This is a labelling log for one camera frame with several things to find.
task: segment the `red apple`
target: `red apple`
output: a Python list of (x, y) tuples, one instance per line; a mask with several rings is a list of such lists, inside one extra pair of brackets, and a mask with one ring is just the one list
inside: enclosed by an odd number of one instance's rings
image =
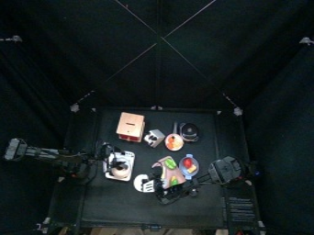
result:
[(183, 160), (183, 165), (184, 165), (184, 167), (185, 167), (187, 169), (191, 167), (192, 161), (191, 161), (189, 158), (184, 158), (184, 160)]

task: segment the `round object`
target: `round object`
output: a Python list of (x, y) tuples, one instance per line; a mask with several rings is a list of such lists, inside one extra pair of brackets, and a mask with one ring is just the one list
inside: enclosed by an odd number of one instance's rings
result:
[(133, 179), (133, 187), (137, 191), (143, 192), (143, 193), (147, 193), (144, 190), (143, 190), (143, 182), (148, 182), (148, 175), (147, 174), (140, 174), (135, 177)]
[(117, 179), (123, 179), (128, 177), (129, 172), (131, 172), (129, 161), (125, 158), (116, 158), (116, 161), (125, 162), (127, 168), (123, 168), (123, 169), (112, 168), (112, 176)]
[(199, 129), (192, 123), (181, 123), (179, 128), (179, 134), (184, 141), (197, 141)]
[(176, 168), (176, 164), (175, 164), (175, 161), (172, 160), (172, 158), (168, 158), (164, 161), (164, 164), (165, 164), (167, 168), (171, 169), (171, 170), (173, 170)]
[[(192, 168), (189, 167), (188, 169), (184, 166), (184, 159), (187, 159), (187, 158), (192, 161), (192, 165), (191, 165)], [(197, 173), (197, 171), (199, 171), (199, 162), (192, 157), (191, 154), (187, 154), (187, 157), (181, 159), (181, 161), (179, 163), (179, 169), (180, 169), (181, 174), (184, 175), (187, 180), (189, 180), (191, 177)]]
[(165, 147), (169, 151), (179, 151), (183, 147), (183, 139), (177, 134), (169, 134), (164, 139)]
[(192, 160), (191, 158), (184, 158), (183, 165), (188, 169), (192, 166)]

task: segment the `black backdrop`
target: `black backdrop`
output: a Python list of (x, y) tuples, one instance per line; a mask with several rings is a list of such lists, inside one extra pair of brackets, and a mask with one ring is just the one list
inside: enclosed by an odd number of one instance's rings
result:
[[(314, 47), (298, 43), (314, 35), (312, 22), (314, 2), (306, 0), (2, 1), (0, 39), (20, 35), (22, 42), (0, 41), (1, 148), (17, 136), (63, 147), (68, 107), (92, 90), (85, 101), (93, 106), (235, 104), (244, 109), (251, 157), (266, 168), (263, 222), (312, 232), (304, 198), (312, 191)], [(26, 174), (9, 164), (1, 169), (0, 228), (30, 228), (48, 206), (51, 174), (34, 181), (29, 170), (25, 184)], [(28, 203), (10, 196), (12, 177), (20, 189), (48, 186), (41, 195), (25, 190), (22, 198), (40, 198), (42, 205), (26, 220), (12, 212)]]

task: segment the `white object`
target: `white object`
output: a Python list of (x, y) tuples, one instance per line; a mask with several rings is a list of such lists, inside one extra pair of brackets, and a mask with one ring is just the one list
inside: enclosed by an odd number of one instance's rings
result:
[(228, 231), (226, 229), (218, 229), (215, 235), (228, 235)]
[(121, 169), (112, 168), (112, 176), (116, 179), (124, 179), (124, 178), (128, 177), (129, 172), (131, 172), (129, 161), (128, 161), (127, 158), (116, 158), (116, 161), (117, 162), (124, 162), (124, 165), (127, 166), (127, 168), (121, 168)]
[(72, 106), (69, 106), (71, 112), (76, 113), (80, 111), (80, 107), (77, 104), (73, 104)]
[(133, 179), (133, 187), (139, 192), (143, 192), (143, 193), (155, 192), (153, 180), (148, 181), (147, 174), (140, 174), (136, 176), (136, 178)]
[(13, 42), (22, 42), (22, 39), (18, 35), (13, 35), (12, 38), (8, 38), (8, 39), (0, 39), (0, 41), (13, 41)]
[(59, 177), (57, 182), (61, 183), (64, 181), (65, 177)]
[(248, 186), (251, 186), (251, 181), (250, 180), (246, 180), (246, 183)]
[(300, 39), (299, 43), (304, 43), (307, 46), (310, 46), (310, 43), (314, 44), (314, 41), (308, 37), (304, 37)]
[(234, 109), (232, 113), (234, 113), (236, 116), (242, 116), (242, 115), (243, 115), (243, 110), (242, 110), (239, 107), (236, 107), (236, 108)]
[(164, 134), (159, 129), (153, 129), (148, 131), (148, 134), (144, 136), (143, 140), (148, 143), (148, 145), (155, 148), (157, 144), (164, 140)]
[[(121, 180), (128, 181), (131, 179), (132, 175), (132, 166), (133, 166), (133, 160), (135, 160), (135, 154), (131, 151), (124, 151), (125, 154), (121, 154), (120, 152), (115, 153), (116, 161), (125, 162), (127, 170), (115, 170), (112, 169), (112, 175), (109, 172), (107, 172), (107, 163), (103, 162), (103, 172), (105, 175), (105, 178), (113, 179), (113, 180)], [(112, 162), (113, 154), (111, 153), (111, 156), (108, 158), (108, 161)]]
[(169, 151), (179, 151), (184, 145), (181, 136), (177, 134), (169, 134), (164, 139), (165, 147)]
[(20, 144), (21, 144), (21, 141), (18, 139), (12, 139), (9, 141), (6, 152), (5, 152), (5, 159), (6, 160), (12, 160), (14, 158), (14, 156), (18, 154)]

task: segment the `black table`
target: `black table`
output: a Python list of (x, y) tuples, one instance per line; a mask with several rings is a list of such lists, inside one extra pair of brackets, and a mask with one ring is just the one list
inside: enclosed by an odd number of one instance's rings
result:
[[(121, 112), (144, 115), (144, 132), (159, 129), (172, 133), (172, 123), (193, 123), (200, 130), (196, 142), (185, 143), (179, 151), (169, 151), (161, 142), (155, 148), (145, 141), (120, 140), (115, 133)], [(172, 156), (176, 162), (188, 153), (200, 164), (195, 177), (207, 174), (210, 163), (226, 156), (247, 161), (247, 146), (242, 119), (232, 111), (147, 110), (97, 108), (73, 114), (65, 145), (73, 151), (92, 152), (96, 143), (109, 142), (124, 151), (135, 153), (135, 165), (128, 182), (107, 179), (101, 162), (92, 167), (89, 179), (65, 180), (56, 184), (49, 210), (51, 227), (137, 227), (180, 229), (228, 228), (258, 230), (259, 212), (254, 185), (244, 183), (232, 188), (203, 185), (195, 197), (184, 197), (161, 205), (153, 194), (135, 190), (133, 179), (149, 174), (155, 161)]]

